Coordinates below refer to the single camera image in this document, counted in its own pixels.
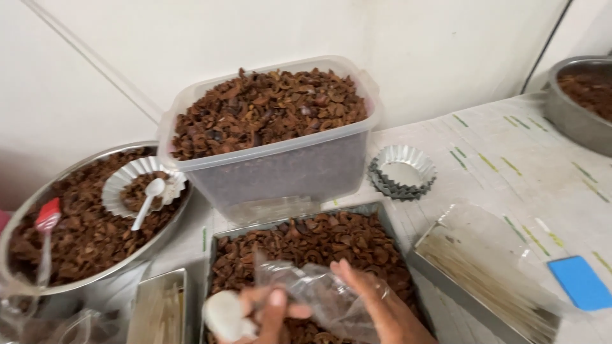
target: metal basin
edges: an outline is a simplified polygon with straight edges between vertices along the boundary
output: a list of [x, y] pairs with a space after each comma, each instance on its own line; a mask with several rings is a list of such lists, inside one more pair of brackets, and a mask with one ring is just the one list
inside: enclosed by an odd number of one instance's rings
[[[28, 200], [26, 200], [21, 205], [21, 207], [17, 209], [13, 217], [10, 219], [10, 221], [7, 223], [6, 227], [2, 231], [2, 234], [0, 234], [0, 277], [5, 280], [19, 283], [19, 281], [15, 278], [13, 271], [11, 271], [9, 268], [10, 237], [13, 233], [13, 230], [21, 222], [21, 219], [23, 218], [25, 213], [27, 213], [30, 206], [32, 206], [32, 204], [36, 203], [36, 201], [38, 200], [41, 200], [41, 199], [45, 200], [46, 198], [50, 197], [50, 190], [51, 190], [51, 185], [53, 184], [53, 182], [64, 179], [72, 171], [82, 166], [85, 166], [95, 160], [103, 159], [104, 157], [111, 155], [113, 153], [126, 151], [128, 149], [140, 148], [140, 147], [148, 147], [148, 148], [153, 149], [154, 152], [156, 152], [157, 146], [158, 146], [157, 141], [144, 141], [144, 142], [125, 144], [123, 146], [119, 146], [119, 147], [108, 149], [103, 152], [99, 152], [97, 154], [94, 154], [68, 167], [66, 170], [59, 173], [52, 181], [46, 183], [43, 187], [38, 189], [38, 191], [36, 191], [35, 194], [33, 194], [30, 198], [28, 198]], [[183, 203], [181, 204], [181, 206], [175, 213], [172, 220], [170, 220], [170, 222], [168, 222], [166, 227], [164, 227], [159, 233], [157, 233], [156, 236], [154, 236], [149, 242], [147, 242], [144, 246], [142, 246], [132, 255], [120, 261], [119, 263], [115, 264], [114, 266], [111, 266], [110, 268], [100, 272], [99, 274], [93, 275], [84, 280], [72, 282], [72, 283], [65, 284], [65, 285], [51, 286], [49, 288], [46, 288], [44, 291], [42, 291], [42, 295], [52, 295], [52, 294], [63, 293], [65, 291], [74, 290], [82, 286], [88, 285], [100, 279], [105, 279], [108, 277], [122, 274], [126, 271], [129, 271], [135, 268], [137, 265], [139, 265], [143, 261], [146, 261], [148, 258], [155, 255], [157, 252], [159, 252], [160, 249], [163, 248], [163, 246], [172, 237], [172, 234], [177, 230], [179, 220], [181, 216], [183, 215], [185, 207], [189, 199], [191, 198], [192, 193], [193, 193], [193, 186], [189, 184], [187, 187], [187, 196], [185, 197], [185, 200], [183, 201]]]
[[581, 107], [559, 87], [559, 77], [578, 73], [597, 73], [612, 80], [612, 57], [577, 56], [555, 64], [548, 74], [545, 116], [574, 142], [612, 157], [612, 122]]

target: plastic container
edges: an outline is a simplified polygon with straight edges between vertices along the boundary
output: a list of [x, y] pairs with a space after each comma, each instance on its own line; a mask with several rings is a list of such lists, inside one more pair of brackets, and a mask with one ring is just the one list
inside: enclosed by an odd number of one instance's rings
[[365, 152], [370, 130], [378, 123], [383, 107], [378, 86], [368, 73], [339, 56], [320, 56], [256, 69], [256, 72], [301, 72], [313, 68], [333, 70], [351, 76], [357, 95], [365, 99], [368, 118], [340, 128], [267, 144], [242, 151], [179, 161], [172, 138], [176, 135], [176, 117], [215, 85], [237, 74], [193, 84], [181, 91], [169, 111], [163, 114], [158, 135], [157, 155], [169, 170], [185, 173], [193, 185], [228, 220], [238, 217], [231, 206], [249, 201], [288, 196], [309, 196], [313, 201], [327, 201], [357, 191], [365, 166]]

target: table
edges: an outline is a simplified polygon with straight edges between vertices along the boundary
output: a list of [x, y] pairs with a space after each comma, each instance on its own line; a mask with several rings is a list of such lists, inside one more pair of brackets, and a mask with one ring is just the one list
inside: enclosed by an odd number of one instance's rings
[[[432, 190], [419, 201], [391, 201], [362, 181], [359, 191], [322, 210], [382, 200], [400, 244], [410, 246], [457, 198], [467, 198], [508, 223], [541, 262], [582, 255], [612, 288], [612, 159], [582, 148], [542, 116], [545, 94], [520, 95], [440, 118], [374, 132], [368, 162], [384, 146], [408, 144], [438, 167]], [[213, 233], [234, 228], [199, 194], [183, 229], [152, 263], [154, 276], [206, 259]], [[415, 281], [441, 343], [502, 343], [422, 276]], [[569, 302], [552, 275], [543, 285]], [[612, 343], [612, 309], [573, 312], [556, 343]]]

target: metal rectangular tray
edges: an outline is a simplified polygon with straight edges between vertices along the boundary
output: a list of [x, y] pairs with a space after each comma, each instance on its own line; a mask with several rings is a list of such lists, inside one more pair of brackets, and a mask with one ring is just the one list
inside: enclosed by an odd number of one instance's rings
[[134, 312], [138, 307], [147, 307], [144, 301], [140, 301], [140, 291], [159, 280], [163, 280], [164, 288], [171, 288], [176, 283], [178, 288], [183, 289], [183, 329], [182, 329], [182, 344], [197, 343], [197, 335], [199, 324], [198, 319], [198, 290], [193, 280], [187, 275], [185, 268], [176, 269], [166, 272], [165, 274], [152, 277], [138, 284], [136, 291], [136, 302]]
[[[436, 266], [431, 264], [425, 257], [416, 252], [419, 244], [430, 234], [434, 228], [441, 226], [439, 220], [436, 221], [427, 232], [417, 241], [414, 250], [408, 253], [407, 263], [419, 271], [426, 279], [439, 288], [444, 294], [453, 299], [458, 305], [468, 311], [476, 320], [480, 321], [484, 326], [489, 328], [491, 332], [506, 343], [512, 344], [533, 344], [528, 338], [516, 331], [512, 326], [508, 325], [504, 320], [498, 317], [485, 304], [480, 302], [475, 296], [464, 290], [460, 285], [443, 273]], [[561, 319], [557, 316], [551, 318], [551, 323], [554, 323], [559, 329]]]
[[[341, 209], [334, 209], [331, 211], [318, 212], [315, 214], [293, 217], [293, 219], [294, 220], [313, 219], [318, 214], [336, 214], [341, 211], [352, 212], [352, 213], [357, 213], [357, 214], [362, 214], [362, 215], [372, 215], [377, 212], [378, 219], [380, 220], [381, 225], [384, 227], [386, 234], [395, 241], [395, 248], [398, 250], [398, 252], [400, 252], [401, 257], [403, 258], [404, 262], [408, 266], [409, 271], [412, 273], [412, 269], [408, 265], [408, 261], [406, 259], [408, 250], [404, 247], [401, 247], [398, 244], [399, 243], [398, 237], [395, 233], [393, 225], [391, 224], [389, 215], [387, 214], [387, 211], [385, 210], [384, 205], [381, 202], [367, 203], [367, 204], [363, 204], [360, 206], [353, 206], [350, 208], [341, 208]], [[276, 227], [283, 222], [289, 222], [289, 218], [274, 221], [274, 222], [264, 223], [262, 225], [251, 225], [248, 227], [238, 228], [235, 230], [229, 230], [229, 231], [215, 234], [211, 242], [211, 258], [209, 259], [209, 262], [206, 265], [206, 269], [204, 270], [204, 300], [208, 298], [210, 290], [212, 288], [212, 273], [211, 272], [212, 272], [212, 266], [215, 263], [215, 260], [217, 257], [217, 242], [219, 239], [226, 237], [226, 236], [229, 236], [231, 239], [233, 239], [235, 237], [243, 235], [246, 232], [249, 232], [252, 230], [270, 230], [273, 227]], [[435, 328], [433, 326], [433, 323], [431, 322], [429, 312], [425, 308], [425, 305], [423, 304], [420, 298], [419, 286], [416, 285], [416, 283], [415, 283], [415, 288], [416, 288], [416, 293], [417, 293], [417, 305], [419, 306], [419, 310], [423, 313], [425, 321], [427, 322], [427, 324], [425, 325], [432, 331], [433, 335], [435, 336], [435, 333], [436, 333]], [[204, 319], [202, 319], [200, 344], [205, 344], [205, 343], [206, 343], [206, 326], [204, 325]]]

